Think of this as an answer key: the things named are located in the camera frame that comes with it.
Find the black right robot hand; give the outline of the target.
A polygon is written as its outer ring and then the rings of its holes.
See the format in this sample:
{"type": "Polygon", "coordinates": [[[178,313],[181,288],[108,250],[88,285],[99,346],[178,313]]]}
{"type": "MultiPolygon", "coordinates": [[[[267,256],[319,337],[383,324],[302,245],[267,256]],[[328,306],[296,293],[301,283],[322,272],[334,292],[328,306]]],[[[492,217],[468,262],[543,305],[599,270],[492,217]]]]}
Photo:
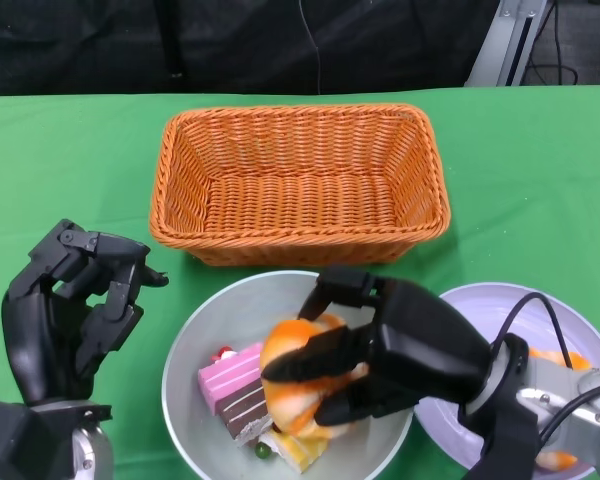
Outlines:
{"type": "Polygon", "coordinates": [[[492,363],[489,342],[427,289],[332,266],[318,275],[299,314],[315,320],[332,303],[371,307],[373,319],[357,328],[340,326],[320,333],[263,370],[264,379],[273,383],[300,384],[336,378],[367,364],[367,376],[322,402],[314,416],[318,425],[379,418],[425,397],[464,404],[484,388],[492,363]]]}

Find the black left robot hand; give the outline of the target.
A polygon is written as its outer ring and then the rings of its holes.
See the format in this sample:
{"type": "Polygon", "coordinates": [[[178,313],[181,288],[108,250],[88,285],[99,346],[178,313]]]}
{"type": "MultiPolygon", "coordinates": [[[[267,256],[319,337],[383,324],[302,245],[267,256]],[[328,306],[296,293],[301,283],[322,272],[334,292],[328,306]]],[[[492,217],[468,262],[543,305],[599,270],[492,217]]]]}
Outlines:
{"type": "Polygon", "coordinates": [[[62,219],[30,251],[1,304],[11,371],[24,402],[87,400],[99,367],[144,311],[141,288],[169,280],[147,245],[62,219]]]}

